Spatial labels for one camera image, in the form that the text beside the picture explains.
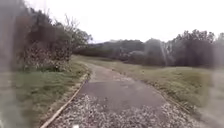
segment white sky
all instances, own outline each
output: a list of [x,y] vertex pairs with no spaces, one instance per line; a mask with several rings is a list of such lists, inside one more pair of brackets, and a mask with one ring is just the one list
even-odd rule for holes
[[222,0],[26,0],[64,22],[65,14],[95,41],[173,39],[184,30],[224,32]]

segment road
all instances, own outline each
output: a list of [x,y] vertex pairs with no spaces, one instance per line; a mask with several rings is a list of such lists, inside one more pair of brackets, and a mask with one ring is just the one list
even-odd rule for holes
[[90,81],[49,128],[204,127],[153,87],[93,64]]

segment dry grass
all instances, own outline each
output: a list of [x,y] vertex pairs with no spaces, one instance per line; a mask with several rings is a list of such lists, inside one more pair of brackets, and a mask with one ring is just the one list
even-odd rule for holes
[[43,123],[41,118],[51,104],[59,100],[86,72],[86,68],[75,63],[74,59],[66,67],[69,69],[64,72],[14,73],[13,87],[23,109],[23,116],[30,123],[30,127]]
[[178,102],[194,113],[195,107],[202,107],[208,98],[211,86],[211,71],[190,67],[150,67],[125,64],[102,58],[76,56],[77,60],[111,68],[129,77],[141,80]]

